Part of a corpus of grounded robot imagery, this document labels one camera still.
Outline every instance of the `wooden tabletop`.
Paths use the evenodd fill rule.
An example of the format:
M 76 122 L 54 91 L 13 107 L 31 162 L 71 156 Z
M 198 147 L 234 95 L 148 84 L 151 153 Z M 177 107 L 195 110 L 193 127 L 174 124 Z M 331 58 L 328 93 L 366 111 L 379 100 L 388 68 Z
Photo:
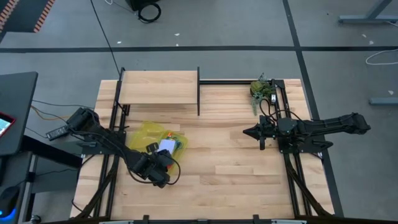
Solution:
M 285 85 L 290 109 L 302 119 L 309 119 L 300 80 L 285 80 Z M 105 127 L 115 88 L 115 80 L 103 80 L 99 88 L 95 111 Z M 260 218 L 293 218 L 277 142 L 267 139 L 266 150 L 260 151 L 259 143 L 242 133 L 259 122 L 252 112 L 249 85 L 201 85 L 200 94 L 200 116 L 195 105 L 131 106 L 126 121 L 130 126 L 128 136 L 143 121 L 153 121 L 184 134 L 189 140 L 188 149 L 180 161 L 179 182 L 164 189 L 135 182 L 120 162 L 111 218 L 141 220 L 143 215 L 150 215 L 152 220 L 251 219 L 253 214 Z M 308 189 L 333 213 L 321 160 L 310 154 L 301 154 L 301 158 Z M 98 187 L 101 164 L 102 157 L 96 156 L 81 169 L 75 195 L 75 203 L 81 208 Z M 303 213 L 301 193 L 296 189 Z M 77 213 L 73 208 L 71 216 Z
M 196 104 L 197 71 L 125 71 L 119 103 Z

